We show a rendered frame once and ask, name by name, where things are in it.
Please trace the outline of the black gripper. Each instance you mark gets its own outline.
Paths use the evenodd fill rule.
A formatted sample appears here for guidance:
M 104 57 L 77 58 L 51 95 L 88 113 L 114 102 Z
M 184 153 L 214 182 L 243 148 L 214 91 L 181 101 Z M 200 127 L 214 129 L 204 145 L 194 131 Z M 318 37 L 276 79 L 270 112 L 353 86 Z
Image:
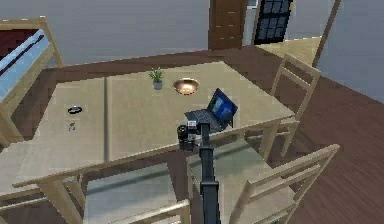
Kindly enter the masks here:
M 197 129 L 195 126 L 180 125 L 177 128 L 179 149 L 192 152 L 195 147 Z

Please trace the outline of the black and gray open laptop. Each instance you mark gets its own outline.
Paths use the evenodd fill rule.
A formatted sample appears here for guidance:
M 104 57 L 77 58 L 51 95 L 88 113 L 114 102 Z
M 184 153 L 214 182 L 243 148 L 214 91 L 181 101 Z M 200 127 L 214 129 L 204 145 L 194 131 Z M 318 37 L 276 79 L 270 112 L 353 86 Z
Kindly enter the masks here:
M 233 126 L 233 118 L 238 107 L 217 88 L 206 109 L 185 112 L 189 121 L 209 123 L 210 132 L 216 133 Z

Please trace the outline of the light wooden dining table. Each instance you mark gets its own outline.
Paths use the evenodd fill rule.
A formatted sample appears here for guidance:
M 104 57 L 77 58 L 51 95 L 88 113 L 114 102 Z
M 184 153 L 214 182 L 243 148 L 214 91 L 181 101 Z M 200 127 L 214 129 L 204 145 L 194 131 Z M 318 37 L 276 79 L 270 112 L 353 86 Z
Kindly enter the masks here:
M 173 83 L 182 78 L 200 83 L 195 93 L 175 91 Z M 227 130 L 231 134 L 241 135 L 264 122 L 276 125 L 293 114 L 223 62 L 167 69 L 161 90 L 153 88 L 145 72 L 59 83 L 29 145 L 48 153 L 40 157 L 31 149 L 12 184 L 40 186 L 68 223 L 80 224 L 61 187 L 62 179 L 175 150 L 176 129 L 185 112 L 206 107 L 217 88 L 238 107 Z M 69 114 L 72 106 L 82 107 L 82 112 Z M 75 123 L 74 131 L 68 130 L 70 123 Z M 64 167 L 69 169 L 50 169 L 61 165 L 48 160 L 59 152 L 69 154 L 69 167 Z

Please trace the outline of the copper bowl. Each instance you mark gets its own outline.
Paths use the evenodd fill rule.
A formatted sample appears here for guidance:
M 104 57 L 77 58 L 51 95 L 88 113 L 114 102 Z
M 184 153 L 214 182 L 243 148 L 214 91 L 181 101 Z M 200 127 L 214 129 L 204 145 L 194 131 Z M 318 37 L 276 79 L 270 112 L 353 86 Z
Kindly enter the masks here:
M 181 95 L 192 95 L 199 88 L 200 83 L 192 78 L 182 78 L 173 83 L 175 91 Z

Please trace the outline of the green plant in grey pot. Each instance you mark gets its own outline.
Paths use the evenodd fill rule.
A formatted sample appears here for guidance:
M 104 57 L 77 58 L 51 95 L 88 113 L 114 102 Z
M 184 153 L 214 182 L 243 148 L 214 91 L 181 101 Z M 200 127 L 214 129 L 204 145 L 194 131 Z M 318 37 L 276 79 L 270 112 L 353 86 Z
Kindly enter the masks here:
M 163 70 L 158 67 L 157 69 L 152 69 L 149 72 L 149 77 L 152 79 L 153 88 L 155 90 L 162 89 L 162 78 L 163 78 Z

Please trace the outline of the light wooden chair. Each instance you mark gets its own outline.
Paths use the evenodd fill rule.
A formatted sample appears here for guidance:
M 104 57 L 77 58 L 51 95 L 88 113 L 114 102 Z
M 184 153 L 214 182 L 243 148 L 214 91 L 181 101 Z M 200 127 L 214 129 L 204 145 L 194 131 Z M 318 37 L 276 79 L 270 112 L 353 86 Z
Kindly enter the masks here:
M 11 143 L 11 145 L 0 153 L 0 212 L 15 209 L 22 206 L 27 206 L 31 204 L 41 203 L 48 201 L 44 194 L 40 191 L 37 185 L 29 185 L 21 188 L 14 188 L 12 182 L 15 180 L 23 161 L 25 158 L 29 158 L 31 148 L 29 145 L 31 141 Z M 47 154 L 48 151 L 43 153 L 42 149 L 32 149 L 33 152 L 38 152 L 37 154 L 42 157 L 42 155 Z M 49 162 L 54 162 L 61 165 L 58 165 L 59 168 L 50 168 L 52 170 L 56 169 L 59 171 L 64 171 L 65 166 L 69 167 L 68 162 L 70 156 L 68 153 L 55 153 L 49 157 Z M 85 195 L 81 189 L 82 175 L 66 177 L 62 180 L 67 191 L 72 194 L 76 199 L 78 205 L 84 209 L 85 206 Z M 35 195 L 36 198 L 25 199 L 27 196 Z
M 162 163 L 90 181 L 83 224 L 192 224 L 190 203 Z
M 272 88 L 270 90 L 271 96 L 277 96 L 279 81 L 283 77 L 286 77 L 288 80 L 294 82 L 296 86 L 301 87 L 305 91 L 305 96 L 295 112 L 295 115 L 283 119 L 277 129 L 276 135 L 284 137 L 284 143 L 280 153 L 282 157 L 287 154 L 288 148 L 291 145 L 300 124 L 302 115 L 304 114 L 314 93 L 320 75 L 321 72 L 318 69 L 290 54 L 284 55 L 282 62 L 278 67 L 273 80 Z
M 332 144 L 272 168 L 244 140 L 216 148 L 219 217 L 207 221 L 202 209 L 198 224 L 288 224 L 338 150 Z

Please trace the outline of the dark brown wooden door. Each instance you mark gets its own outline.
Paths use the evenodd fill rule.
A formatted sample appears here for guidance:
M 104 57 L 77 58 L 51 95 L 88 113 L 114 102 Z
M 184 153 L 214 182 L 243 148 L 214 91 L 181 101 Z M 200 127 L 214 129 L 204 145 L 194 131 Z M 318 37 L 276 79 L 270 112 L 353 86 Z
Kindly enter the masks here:
M 247 0 L 210 0 L 208 49 L 242 46 Z

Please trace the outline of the black paned window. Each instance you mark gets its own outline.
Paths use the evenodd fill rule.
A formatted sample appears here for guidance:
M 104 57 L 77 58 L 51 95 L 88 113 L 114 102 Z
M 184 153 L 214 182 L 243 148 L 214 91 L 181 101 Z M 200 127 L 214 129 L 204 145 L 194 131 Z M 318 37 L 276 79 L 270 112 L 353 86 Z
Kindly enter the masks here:
M 261 0 L 255 45 L 279 43 L 284 40 L 293 0 Z

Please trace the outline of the wooden bed blue mattress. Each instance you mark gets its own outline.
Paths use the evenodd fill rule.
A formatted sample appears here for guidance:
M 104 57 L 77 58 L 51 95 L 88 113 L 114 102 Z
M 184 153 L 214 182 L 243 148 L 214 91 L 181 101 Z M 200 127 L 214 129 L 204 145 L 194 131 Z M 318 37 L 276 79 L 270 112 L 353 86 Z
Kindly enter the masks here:
M 24 138 L 11 116 L 44 66 L 63 67 L 45 16 L 0 21 L 0 145 Z

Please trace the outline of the brown wooden door frame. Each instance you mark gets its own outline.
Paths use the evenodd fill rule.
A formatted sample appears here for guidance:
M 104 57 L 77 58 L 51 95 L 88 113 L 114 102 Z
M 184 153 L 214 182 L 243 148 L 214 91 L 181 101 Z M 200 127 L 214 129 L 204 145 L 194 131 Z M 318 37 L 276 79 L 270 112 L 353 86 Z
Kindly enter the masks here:
M 312 67 L 316 67 L 318 62 L 319 62 L 320 56 L 321 56 L 322 51 L 324 49 L 325 43 L 326 43 L 326 41 L 328 39 L 329 32 L 330 32 L 330 30 L 332 28 L 332 25 L 333 25 L 333 22 L 335 20 L 335 17 L 336 17 L 336 14 L 338 12 L 338 9 L 339 9 L 339 6 L 341 4 L 341 1 L 342 0 L 334 0 L 332 9 L 330 11 L 330 15 L 328 17 L 326 26 L 324 28 L 323 35 L 322 35 L 322 37 L 320 39 L 320 42 L 319 42 L 316 54 L 315 54 L 313 62 L 312 62 Z

